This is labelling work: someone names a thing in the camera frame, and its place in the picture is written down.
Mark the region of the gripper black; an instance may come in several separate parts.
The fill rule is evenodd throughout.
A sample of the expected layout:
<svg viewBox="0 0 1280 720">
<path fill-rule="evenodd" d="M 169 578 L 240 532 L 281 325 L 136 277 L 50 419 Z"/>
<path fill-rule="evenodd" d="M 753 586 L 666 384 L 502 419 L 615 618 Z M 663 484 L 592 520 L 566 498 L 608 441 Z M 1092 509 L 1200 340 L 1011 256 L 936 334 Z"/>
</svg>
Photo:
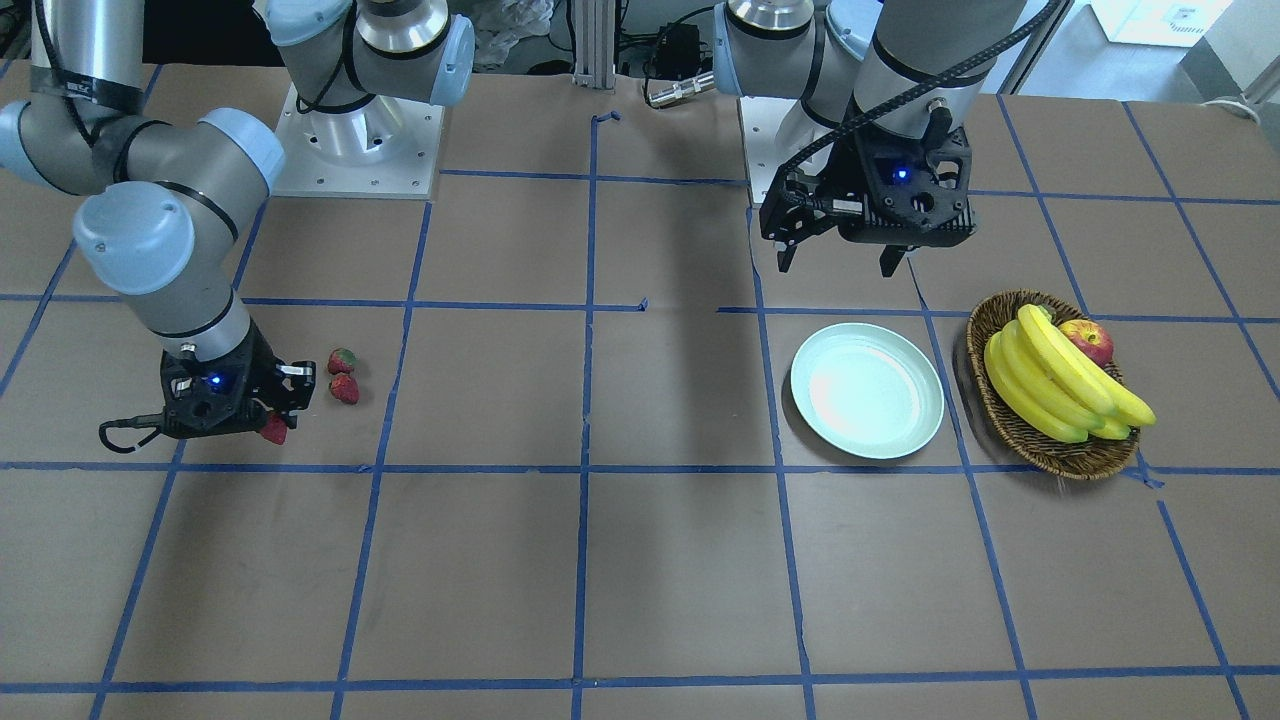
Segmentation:
<svg viewBox="0 0 1280 720">
<path fill-rule="evenodd" d="M 157 428 L 175 439 L 256 432 L 278 415 L 298 425 L 317 383 L 314 361 L 284 363 L 256 323 L 228 354 L 198 360 L 192 351 L 164 351 L 160 377 L 164 406 Z"/>
<path fill-rule="evenodd" d="M 936 149 L 877 126 L 835 141 L 819 172 L 790 172 L 765 196 L 762 236 L 776 242 L 778 272 L 790 272 L 801 241 L 832 229 L 850 242 L 886 245 L 883 278 L 913 247 L 961 243 L 977 231 L 968 197 L 972 159 L 964 127 Z"/>
</svg>

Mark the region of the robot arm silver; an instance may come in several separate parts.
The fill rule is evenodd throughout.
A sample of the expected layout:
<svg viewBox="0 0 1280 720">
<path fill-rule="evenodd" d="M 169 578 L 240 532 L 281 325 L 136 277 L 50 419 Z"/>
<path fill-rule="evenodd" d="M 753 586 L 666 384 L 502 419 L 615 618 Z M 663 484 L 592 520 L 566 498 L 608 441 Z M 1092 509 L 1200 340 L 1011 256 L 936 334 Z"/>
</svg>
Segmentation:
<svg viewBox="0 0 1280 720">
<path fill-rule="evenodd" d="M 218 108 L 193 126 L 145 115 L 142 1 L 35 1 L 31 96 L 3 109 L 3 167 L 82 197 L 77 247 L 163 346 L 163 407 L 104 421 L 150 437 L 256 432 L 282 442 L 317 383 L 273 351 L 221 261 L 285 169 L 259 118 Z M 445 1 L 251 1 L 182 12 L 179 38 L 257 40 L 280 54 L 294 114 L 323 158 L 366 161 L 397 142 L 398 100 L 456 105 L 475 28 Z"/>
<path fill-rule="evenodd" d="M 787 272 L 831 231 L 882 247 L 892 275 L 915 249 L 978 227 L 964 120 L 1000 54 L 1028 36 L 1021 1 L 726 1 L 714 6 L 716 87 L 787 99 L 809 128 L 781 140 L 759 209 Z"/>
</svg>

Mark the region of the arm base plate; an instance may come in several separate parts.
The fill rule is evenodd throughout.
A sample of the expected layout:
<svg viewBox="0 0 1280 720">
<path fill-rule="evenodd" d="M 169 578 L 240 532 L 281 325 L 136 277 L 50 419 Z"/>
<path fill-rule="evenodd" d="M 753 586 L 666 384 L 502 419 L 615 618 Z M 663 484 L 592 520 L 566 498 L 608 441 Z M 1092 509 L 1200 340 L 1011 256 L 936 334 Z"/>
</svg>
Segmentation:
<svg viewBox="0 0 1280 720">
<path fill-rule="evenodd" d="M 274 197 L 429 200 L 445 109 L 376 96 L 346 114 L 302 114 L 291 87 L 275 135 L 285 152 Z"/>
<path fill-rule="evenodd" d="M 751 206 L 759 209 L 777 168 L 809 145 L 822 127 L 799 99 L 745 96 L 739 110 Z"/>
</svg>

